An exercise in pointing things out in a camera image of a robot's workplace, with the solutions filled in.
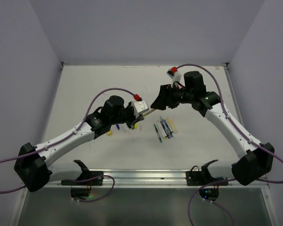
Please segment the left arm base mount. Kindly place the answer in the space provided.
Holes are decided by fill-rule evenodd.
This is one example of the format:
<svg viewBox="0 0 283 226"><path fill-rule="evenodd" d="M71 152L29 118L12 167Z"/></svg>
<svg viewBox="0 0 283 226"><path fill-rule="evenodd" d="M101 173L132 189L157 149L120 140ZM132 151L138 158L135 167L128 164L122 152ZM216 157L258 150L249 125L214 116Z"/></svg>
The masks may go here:
<svg viewBox="0 0 283 226"><path fill-rule="evenodd" d="M61 185L63 186L85 186L85 188L71 188L70 194L79 202L95 202L100 198L91 198L91 191L93 186L102 186L104 174L103 171L90 171L88 167L81 160L74 160L75 166L79 167L79 175L74 179L63 179Z"/></svg>

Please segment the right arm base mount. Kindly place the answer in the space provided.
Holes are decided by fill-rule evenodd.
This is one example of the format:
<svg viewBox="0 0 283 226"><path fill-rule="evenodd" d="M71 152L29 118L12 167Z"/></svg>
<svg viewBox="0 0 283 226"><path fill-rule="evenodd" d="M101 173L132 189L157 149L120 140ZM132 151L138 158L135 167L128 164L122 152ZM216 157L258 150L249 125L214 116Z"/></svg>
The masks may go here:
<svg viewBox="0 0 283 226"><path fill-rule="evenodd" d="M209 161L205 163L201 168L197 165L194 165L190 170L185 172L185 179L187 186L204 186L209 183L219 182L214 185L214 188L202 188L199 190L199 195L208 201L216 201L219 197L219 186L227 186L228 182L221 182L226 178L218 177L214 178L208 171L208 166L217 160Z"/></svg>

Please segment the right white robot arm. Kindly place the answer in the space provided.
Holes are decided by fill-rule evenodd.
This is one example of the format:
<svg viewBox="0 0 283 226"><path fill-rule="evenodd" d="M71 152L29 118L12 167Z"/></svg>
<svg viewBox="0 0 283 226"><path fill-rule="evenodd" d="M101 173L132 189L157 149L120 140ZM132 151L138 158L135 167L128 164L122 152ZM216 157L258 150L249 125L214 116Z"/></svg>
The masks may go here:
<svg viewBox="0 0 283 226"><path fill-rule="evenodd" d="M211 185L223 178L234 178L246 186L267 174L272 167L273 156L264 151L274 152L270 143L263 144L252 136L221 104L216 92L208 92L202 74L198 71L183 75L185 86L176 84L160 86L152 109L165 110L176 108L179 104L191 104L192 108L211 122L230 143L239 160L236 163L212 160L192 174L192 178Z"/></svg>

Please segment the green capped white marker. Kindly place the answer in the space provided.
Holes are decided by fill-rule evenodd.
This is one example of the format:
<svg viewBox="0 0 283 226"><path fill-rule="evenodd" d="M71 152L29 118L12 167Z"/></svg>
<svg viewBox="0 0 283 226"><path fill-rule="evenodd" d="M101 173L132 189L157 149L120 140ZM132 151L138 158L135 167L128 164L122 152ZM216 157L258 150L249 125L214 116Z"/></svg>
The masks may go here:
<svg viewBox="0 0 283 226"><path fill-rule="evenodd" d="M166 131L165 131L164 128L162 127L161 121L158 121L158 126L159 126L159 128L160 128L160 130L161 130L161 133L162 133L163 138L164 138L164 139L168 138Z"/></svg>

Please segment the blue pen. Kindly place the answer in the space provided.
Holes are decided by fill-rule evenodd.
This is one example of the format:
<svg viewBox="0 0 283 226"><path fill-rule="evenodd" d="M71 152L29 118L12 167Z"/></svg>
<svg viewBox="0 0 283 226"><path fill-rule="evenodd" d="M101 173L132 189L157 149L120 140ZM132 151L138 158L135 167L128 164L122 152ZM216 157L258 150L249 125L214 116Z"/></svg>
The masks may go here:
<svg viewBox="0 0 283 226"><path fill-rule="evenodd" d="M172 131L171 127L169 126L168 122L166 121L166 119L164 119L164 123L166 125L166 128L168 129L170 137L173 137L173 131Z"/></svg>

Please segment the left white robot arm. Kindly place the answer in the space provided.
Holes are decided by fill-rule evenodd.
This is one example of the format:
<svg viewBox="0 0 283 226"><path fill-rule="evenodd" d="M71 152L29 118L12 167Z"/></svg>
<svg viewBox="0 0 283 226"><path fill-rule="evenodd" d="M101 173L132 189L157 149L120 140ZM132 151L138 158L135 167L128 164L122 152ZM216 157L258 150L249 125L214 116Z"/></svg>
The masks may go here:
<svg viewBox="0 0 283 226"><path fill-rule="evenodd" d="M128 106L124 106L121 97L111 96L103 106L64 134L36 146L30 143L23 145L14 170L30 192L53 181L85 185L93 175L81 160L74 160L68 166L60 166L56 161L78 146L106 134L113 125L126 124L129 128L132 127L143 120L143 114L148 109L146 101L137 97Z"/></svg>

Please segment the dark green clear highlighter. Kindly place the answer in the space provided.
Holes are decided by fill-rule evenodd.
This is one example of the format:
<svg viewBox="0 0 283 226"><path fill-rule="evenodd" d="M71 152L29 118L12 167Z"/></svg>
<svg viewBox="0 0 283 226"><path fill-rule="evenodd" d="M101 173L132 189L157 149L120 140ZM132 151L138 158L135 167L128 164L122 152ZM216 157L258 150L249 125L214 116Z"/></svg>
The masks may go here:
<svg viewBox="0 0 283 226"><path fill-rule="evenodd" d="M155 128L155 131L156 131L156 134L157 134L157 136L158 136L158 139L159 139L160 143L162 143L162 139L161 139L161 136L160 136L160 133L159 133L159 131L158 131L158 128L157 128L156 124L154 123L153 126L154 126L154 128Z"/></svg>

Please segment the olive yellow highlighter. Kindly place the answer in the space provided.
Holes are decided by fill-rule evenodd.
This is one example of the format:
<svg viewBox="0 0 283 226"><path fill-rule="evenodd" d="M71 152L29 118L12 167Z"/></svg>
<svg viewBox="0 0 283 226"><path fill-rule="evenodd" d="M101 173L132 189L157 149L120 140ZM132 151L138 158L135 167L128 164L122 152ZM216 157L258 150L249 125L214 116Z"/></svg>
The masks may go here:
<svg viewBox="0 0 283 226"><path fill-rule="evenodd" d="M148 112L146 112L145 114L143 114L143 117L146 117L147 115L151 114L152 112L154 112L156 109L151 109Z"/></svg>

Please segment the purple pen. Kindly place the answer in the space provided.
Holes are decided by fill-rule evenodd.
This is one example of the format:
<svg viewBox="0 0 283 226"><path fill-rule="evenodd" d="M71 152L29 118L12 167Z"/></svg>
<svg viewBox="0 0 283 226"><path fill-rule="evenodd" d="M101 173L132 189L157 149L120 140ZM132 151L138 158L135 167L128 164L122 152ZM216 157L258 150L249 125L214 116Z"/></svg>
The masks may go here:
<svg viewBox="0 0 283 226"><path fill-rule="evenodd" d="M166 125L166 122L164 120L162 120L162 124L163 124L163 126L165 128L165 131L167 133L168 138L171 138L171 133L170 133L170 131L169 131L167 125Z"/></svg>

